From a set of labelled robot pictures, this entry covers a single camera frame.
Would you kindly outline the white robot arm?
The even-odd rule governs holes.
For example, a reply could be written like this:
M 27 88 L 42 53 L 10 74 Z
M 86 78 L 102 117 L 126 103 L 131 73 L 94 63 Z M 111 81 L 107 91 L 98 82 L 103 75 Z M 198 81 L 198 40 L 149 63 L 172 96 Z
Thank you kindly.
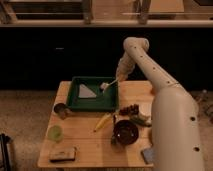
M 205 171 L 199 106 L 186 89 L 148 54 L 146 38 L 127 37 L 116 77 L 124 81 L 135 65 L 151 83 L 154 171 Z

